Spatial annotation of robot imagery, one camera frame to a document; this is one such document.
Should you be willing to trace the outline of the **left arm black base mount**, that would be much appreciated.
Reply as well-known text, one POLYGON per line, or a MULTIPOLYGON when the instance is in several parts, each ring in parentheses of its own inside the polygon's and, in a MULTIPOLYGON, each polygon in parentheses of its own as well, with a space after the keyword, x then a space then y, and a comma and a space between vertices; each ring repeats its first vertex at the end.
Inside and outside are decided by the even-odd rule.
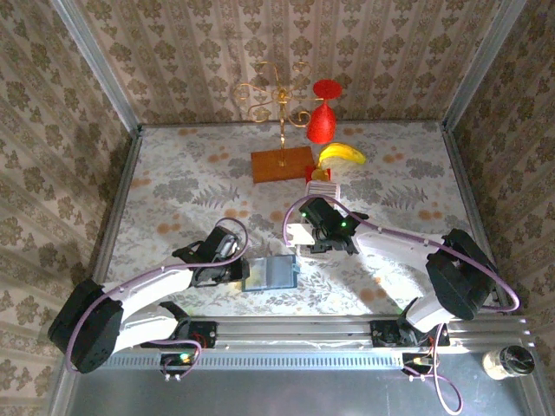
POLYGON ((152 348, 155 341, 196 341, 202 348, 214 348, 218 335, 216 321, 202 321, 185 317, 178 321, 176 329, 166 338, 157 337, 153 341, 141 344, 143 348, 152 348))

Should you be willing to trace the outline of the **aluminium rail beam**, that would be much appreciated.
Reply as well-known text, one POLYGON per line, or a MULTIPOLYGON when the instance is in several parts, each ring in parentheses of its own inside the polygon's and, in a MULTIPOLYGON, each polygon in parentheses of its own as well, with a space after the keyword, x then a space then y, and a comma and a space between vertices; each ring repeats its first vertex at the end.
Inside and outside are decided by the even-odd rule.
MULTIPOLYGON (((366 352, 375 346, 372 323, 393 321, 393 315, 195 316, 196 322, 217 323, 213 352, 366 352)), ((526 318, 481 314, 472 321, 447 325, 449 343, 442 354, 482 353, 510 345, 533 349, 526 318)))

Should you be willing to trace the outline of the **aluminium table side rail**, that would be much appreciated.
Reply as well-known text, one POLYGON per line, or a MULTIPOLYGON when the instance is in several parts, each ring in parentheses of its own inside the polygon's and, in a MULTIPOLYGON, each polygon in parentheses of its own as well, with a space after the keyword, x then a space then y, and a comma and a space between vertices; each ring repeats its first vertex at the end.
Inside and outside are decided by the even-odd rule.
POLYGON ((138 124, 134 130, 129 132, 127 150, 121 153, 126 156, 125 162, 121 164, 119 170, 115 171, 114 178, 117 180, 117 185, 114 186, 114 195, 105 210, 100 233, 96 239, 86 272, 86 277, 90 277, 96 283, 104 283, 108 276, 108 269, 121 226, 127 195, 131 188, 135 167, 140 155, 143 130, 144 125, 138 124))
POLYGON ((467 221, 474 241, 487 255, 492 263, 495 263, 493 253, 491 251, 486 231, 481 221, 478 206, 476 205, 473 190, 467 173, 459 153, 455 138, 453 134, 448 131, 442 124, 440 124, 441 136, 444 140, 445 148, 450 159, 451 167, 459 187, 461 200, 465 207, 467 221))

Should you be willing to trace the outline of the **glass jar with black lid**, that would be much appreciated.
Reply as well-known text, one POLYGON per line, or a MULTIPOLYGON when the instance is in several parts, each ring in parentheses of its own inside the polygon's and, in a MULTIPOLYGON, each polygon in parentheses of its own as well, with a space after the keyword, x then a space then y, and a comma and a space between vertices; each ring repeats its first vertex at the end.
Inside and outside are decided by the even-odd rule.
POLYGON ((531 374, 535 360, 528 349, 511 345, 486 352, 482 357, 482 367, 493 380, 504 380, 531 374))

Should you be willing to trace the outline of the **floral tablecloth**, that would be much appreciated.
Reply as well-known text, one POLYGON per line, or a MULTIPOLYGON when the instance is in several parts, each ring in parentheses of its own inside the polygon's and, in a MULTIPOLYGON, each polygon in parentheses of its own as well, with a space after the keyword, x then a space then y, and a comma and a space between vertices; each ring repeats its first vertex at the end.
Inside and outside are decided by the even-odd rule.
MULTIPOLYGON (((248 257, 284 255, 282 221, 305 193, 303 179, 255 184, 251 154, 276 147, 273 123, 148 128, 123 208, 107 279, 123 282, 173 262, 214 224, 250 238, 248 257)), ((330 159, 340 199, 373 223, 444 235, 469 222, 436 122, 343 122, 338 142, 362 165, 330 159)), ((239 283, 189 289, 172 299, 191 315, 364 315, 400 313, 431 290, 419 270, 372 254, 330 252, 300 260, 294 289, 246 293, 239 283)))

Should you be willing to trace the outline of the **yellow banana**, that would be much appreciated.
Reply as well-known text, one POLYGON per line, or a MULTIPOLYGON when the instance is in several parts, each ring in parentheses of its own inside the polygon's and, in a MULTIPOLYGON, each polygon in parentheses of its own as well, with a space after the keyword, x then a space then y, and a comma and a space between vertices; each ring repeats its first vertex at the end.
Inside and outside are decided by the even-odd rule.
POLYGON ((324 161, 331 158, 344 159, 359 165, 363 165, 367 160, 366 156, 353 146, 333 142, 324 147, 319 153, 317 167, 322 169, 324 161))

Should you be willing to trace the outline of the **blue card holder wallet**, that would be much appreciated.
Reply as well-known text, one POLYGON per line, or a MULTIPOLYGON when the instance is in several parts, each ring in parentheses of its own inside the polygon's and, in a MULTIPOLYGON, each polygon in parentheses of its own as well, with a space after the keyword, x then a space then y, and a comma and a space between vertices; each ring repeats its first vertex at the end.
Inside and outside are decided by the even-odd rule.
POLYGON ((297 287, 300 267, 295 255, 250 258, 247 262, 250 274, 242 281, 243 292, 297 287))

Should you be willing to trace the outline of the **aluminium frame post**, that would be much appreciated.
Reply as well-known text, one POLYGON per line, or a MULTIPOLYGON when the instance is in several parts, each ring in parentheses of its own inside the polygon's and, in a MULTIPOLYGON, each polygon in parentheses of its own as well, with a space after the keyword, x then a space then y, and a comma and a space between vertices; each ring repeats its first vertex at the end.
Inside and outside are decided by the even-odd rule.
POLYGON ((499 9, 443 117, 441 125, 444 130, 452 131, 460 121, 526 2, 527 0, 500 0, 499 9))
POLYGON ((118 114, 121 123, 130 135, 136 138, 140 131, 138 118, 84 15, 79 11, 74 0, 51 0, 51 3, 118 114))

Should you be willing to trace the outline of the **gold stand with wooden base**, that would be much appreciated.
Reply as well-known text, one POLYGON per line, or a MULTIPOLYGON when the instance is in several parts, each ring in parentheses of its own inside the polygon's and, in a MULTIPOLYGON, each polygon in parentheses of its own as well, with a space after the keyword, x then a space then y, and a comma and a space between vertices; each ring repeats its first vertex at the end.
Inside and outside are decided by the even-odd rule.
POLYGON ((261 61, 254 64, 257 75, 261 75, 270 68, 275 80, 275 85, 262 88, 251 82, 239 83, 232 91, 233 97, 242 104, 247 103, 251 94, 263 96, 261 102, 251 104, 246 114, 248 120, 262 124, 270 120, 269 105, 277 106, 277 120, 279 124, 279 148, 251 153, 252 179, 255 184, 278 182, 292 179, 303 179, 305 169, 314 166, 313 153, 309 146, 296 146, 289 148, 285 144, 285 130, 288 125, 297 128, 306 128, 311 120, 311 113, 307 110, 297 112, 295 115, 289 110, 293 101, 304 101, 298 95, 300 87, 297 84, 285 84, 280 76, 278 65, 270 61, 261 61))

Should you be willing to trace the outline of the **grey metal shelf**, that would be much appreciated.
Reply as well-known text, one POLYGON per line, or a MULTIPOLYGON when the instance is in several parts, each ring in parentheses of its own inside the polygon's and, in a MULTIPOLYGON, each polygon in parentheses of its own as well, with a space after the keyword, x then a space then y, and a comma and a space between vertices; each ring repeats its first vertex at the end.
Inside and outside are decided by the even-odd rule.
POLYGON ((60 389, 47 416, 447 416, 430 381, 393 371, 98 370, 60 389))

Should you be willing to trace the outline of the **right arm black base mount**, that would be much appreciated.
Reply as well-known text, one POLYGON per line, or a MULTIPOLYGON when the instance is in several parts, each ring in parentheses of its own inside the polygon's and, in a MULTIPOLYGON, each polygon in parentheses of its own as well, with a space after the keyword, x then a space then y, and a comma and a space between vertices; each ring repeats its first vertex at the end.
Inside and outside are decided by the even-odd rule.
POLYGON ((407 322, 379 320, 370 323, 372 344, 376 348, 432 347, 439 325, 421 332, 407 322))

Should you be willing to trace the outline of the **red wine glass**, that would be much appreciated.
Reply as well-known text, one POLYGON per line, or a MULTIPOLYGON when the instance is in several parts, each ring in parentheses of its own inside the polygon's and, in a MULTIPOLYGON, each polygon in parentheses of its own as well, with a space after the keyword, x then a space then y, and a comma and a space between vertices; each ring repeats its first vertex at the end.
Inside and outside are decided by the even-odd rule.
POLYGON ((313 92, 322 104, 311 114, 310 122, 306 127, 307 138, 318 145, 331 142, 336 131, 336 115, 330 107, 330 101, 338 98, 342 93, 339 82, 331 79, 322 79, 313 86, 313 92))

